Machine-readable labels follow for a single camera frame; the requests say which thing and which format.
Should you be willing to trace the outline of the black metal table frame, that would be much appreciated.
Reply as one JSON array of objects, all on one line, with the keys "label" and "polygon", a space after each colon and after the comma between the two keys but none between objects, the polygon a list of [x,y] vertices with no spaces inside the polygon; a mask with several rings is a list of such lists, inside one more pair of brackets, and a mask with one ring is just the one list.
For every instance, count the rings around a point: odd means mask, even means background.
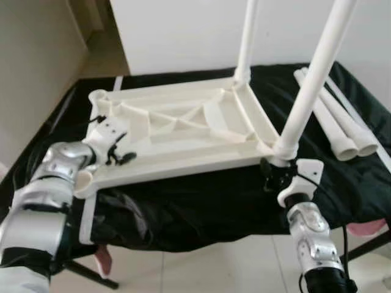
[{"label": "black metal table frame", "polygon": [[[369,252],[373,252],[382,248],[384,245],[388,245],[391,242],[390,231],[386,230],[380,235],[375,237],[352,237],[346,227],[343,227],[341,231],[342,246],[338,246],[338,242],[335,241],[335,246],[343,249],[340,256],[340,261],[347,272],[350,271],[350,262],[354,261],[361,256],[365,256]],[[94,282],[100,286],[106,287],[110,291],[116,291],[121,288],[120,283],[113,281],[112,279],[104,279],[98,273],[97,268],[90,268],[90,266],[84,265],[84,263],[78,262],[77,259],[70,260],[64,263],[64,272],[70,272],[73,275],[84,277],[87,281]]]}]

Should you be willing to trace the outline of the pink plastic object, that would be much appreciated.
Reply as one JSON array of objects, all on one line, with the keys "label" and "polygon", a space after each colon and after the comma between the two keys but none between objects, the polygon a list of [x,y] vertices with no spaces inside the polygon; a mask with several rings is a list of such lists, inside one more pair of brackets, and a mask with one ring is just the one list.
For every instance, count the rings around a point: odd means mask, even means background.
[{"label": "pink plastic object", "polygon": [[98,273],[104,279],[110,277],[112,265],[114,259],[112,258],[110,251],[106,245],[99,245],[94,253],[94,259],[98,267]]}]

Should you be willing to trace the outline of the white standing fan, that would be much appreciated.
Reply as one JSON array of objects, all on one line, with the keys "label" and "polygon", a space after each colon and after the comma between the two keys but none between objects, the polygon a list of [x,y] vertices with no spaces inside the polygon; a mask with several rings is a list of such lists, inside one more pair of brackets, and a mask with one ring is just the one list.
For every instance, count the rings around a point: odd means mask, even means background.
[{"label": "white standing fan", "polygon": [[353,264],[359,293],[391,293],[391,254],[382,247],[357,258]]}]

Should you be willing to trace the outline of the grey tape strip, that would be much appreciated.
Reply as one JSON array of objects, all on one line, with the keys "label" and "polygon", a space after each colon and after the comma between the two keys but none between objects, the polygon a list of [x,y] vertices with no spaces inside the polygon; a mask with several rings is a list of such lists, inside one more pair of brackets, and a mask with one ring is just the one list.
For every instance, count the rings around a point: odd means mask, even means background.
[{"label": "grey tape strip", "polygon": [[[95,120],[87,126],[88,134],[95,125],[103,122],[106,118],[117,116],[112,112],[112,103],[109,100],[108,90],[93,90],[87,97],[89,98],[90,103],[92,103],[90,117]],[[92,234],[93,227],[96,192],[100,189],[96,174],[98,171],[109,167],[109,165],[105,165],[107,154],[96,153],[92,146],[88,146],[94,151],[95,162],[78,173],[78,181],[76,182],[76,197],[84,200],[78,234],[78,239],[82,245],[93,244],[92,240],[90,240],[90,235]]]},{"label": "grey tape strip", "polygon": [[355,109],[354,105],[350,103],[350,100],[343,94],[341,88],[332,80],[332,78],[328,77],[325,83],[329,86],[329,88],[334,92],[335,97],[340,100],[343,108],[350,114],[350,117],[354,119],[358,125],[361,125],[369,134],[373,137],[375,143],[379,145],[379,151],[375,151],[379,156],[380,160],[386,166],[388,171],[391,171],[391,157],[388,154],[388,151],[380,144],[379,139],[374,134],[368,123],[366,123],[361,117],[360,113]]}]

